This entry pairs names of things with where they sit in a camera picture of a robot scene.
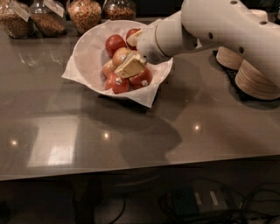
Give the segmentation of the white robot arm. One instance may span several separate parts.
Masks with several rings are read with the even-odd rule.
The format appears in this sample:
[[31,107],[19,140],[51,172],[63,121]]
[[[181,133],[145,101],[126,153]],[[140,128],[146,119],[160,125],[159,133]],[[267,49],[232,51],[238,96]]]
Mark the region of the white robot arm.
[[136,49],[153,65],[180,53],[224,46],[280,86],[280,27],[240,0],[184,0],[180,11],[144,27]]

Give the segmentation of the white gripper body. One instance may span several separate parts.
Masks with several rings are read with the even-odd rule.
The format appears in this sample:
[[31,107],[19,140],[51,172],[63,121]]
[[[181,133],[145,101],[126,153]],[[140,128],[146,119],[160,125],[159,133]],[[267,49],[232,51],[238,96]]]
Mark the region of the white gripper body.
[[152,65],[170,60],[172,57],[166,49],[169,43],[167,36],[168,30],[162,25],[143,28],[136,44],[139,54]]

